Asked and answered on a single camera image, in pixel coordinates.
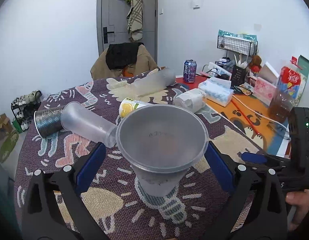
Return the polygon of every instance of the cardboard box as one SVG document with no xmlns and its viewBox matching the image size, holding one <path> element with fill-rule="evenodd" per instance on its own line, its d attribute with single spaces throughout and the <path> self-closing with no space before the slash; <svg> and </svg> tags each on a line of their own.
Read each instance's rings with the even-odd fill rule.
<svg viewBox="0 0 309 240">
<path fill-rule="evenodd" d="M 7 117 L 7 115 L 6 114 L 0 115 L 0 131 L 11 133 L 12 130 L 13 129 L 10 123 L 10 119 Z"/>
</svg>

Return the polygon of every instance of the bottle label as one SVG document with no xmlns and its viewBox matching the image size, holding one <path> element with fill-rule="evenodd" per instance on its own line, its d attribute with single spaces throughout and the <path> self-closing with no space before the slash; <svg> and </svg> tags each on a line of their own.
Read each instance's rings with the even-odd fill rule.
<svg viewBox="0 0 309 240">
<path fill-rule="evenodd" d="M 278 81 L 278 88 L 284 92 L 292 96 L 292 98 L 296 98 L 298 94 L 298 90 L 301 83 L 301 76 L 298 72 L 294 70 L 283 67 L 281 69 L 279 81 Z"/>
</svg>

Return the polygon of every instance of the white cable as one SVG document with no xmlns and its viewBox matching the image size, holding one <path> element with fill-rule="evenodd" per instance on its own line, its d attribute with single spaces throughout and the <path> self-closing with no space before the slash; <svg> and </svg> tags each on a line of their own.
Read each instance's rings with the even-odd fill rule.
<svg viewBox="0 0 309 240">
<path fill-rule="evenodd" d="M 233 97 L 234 97 L 235 99 L 237 99 L 241 104 L 243 104 L 247 109 L 249 109 L 250 111 L 256 113 L 257 115 L 260 115 L 260 113 L 256 112 L 255 110 L 252 110 L 250 107 L 246 106 L 239 98 L 237 98 L 237 97 L 235 97 L 235 96 L 233 96 Z M 263 118 L 265 118 L 265 119 L 268 119 L 268 120 L 270 120 L 270 121 L 272 121 L 272 122 L 275 122 L 275 123 L 281 125 L 282 127 L 284 127 L 284 129 L 286 130 L 286 132 L 289 132 L 289 130 L 288 130 L 282 123 L 279 123 L 279 122 L 277 122 L 277 121 L 275 121 L 275 120 L 272 120 L 271 118 L 266 117 L 266 116 L 264 116 L 264 115 L 261 115 L 261 116 L 262 116 Z"/>
</svg>

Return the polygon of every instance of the door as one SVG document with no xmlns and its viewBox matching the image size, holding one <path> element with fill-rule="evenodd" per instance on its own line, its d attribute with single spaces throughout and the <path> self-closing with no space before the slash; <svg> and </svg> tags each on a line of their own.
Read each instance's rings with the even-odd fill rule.
<svg viewBox="0 0 309 240">
<path fill-rule="evenodd" d="M 101 8 L 102 26 L 97 28 L 99 54 L 109 44 L 130 42 L 127 29 L 130 4 L 125 0 L 101 0 Z M 138 42 L 143 42 L 153 59 L 156 60 L 156 0 L 142 0 L 142 8 L 143 37 Z"/>
</svg>

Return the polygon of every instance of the green round mat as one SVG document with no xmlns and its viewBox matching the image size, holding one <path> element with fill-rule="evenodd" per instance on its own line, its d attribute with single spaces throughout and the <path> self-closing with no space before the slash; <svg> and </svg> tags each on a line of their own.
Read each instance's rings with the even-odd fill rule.
<svg viewBox="0 0 309 240">
<path fill-rule="evenodd" d="M 4 141 L 4 143 L 1 146 L 0 149 L 0 163 L 3 163 L 6 161 L 6 159 L 9 157 L 10 153 L 12 152 L 13 148 L 16 146 L 16 142 L 19 139 L 19 134 L 17 131 L 12 132 L 7 139 Z"/>
</svg>

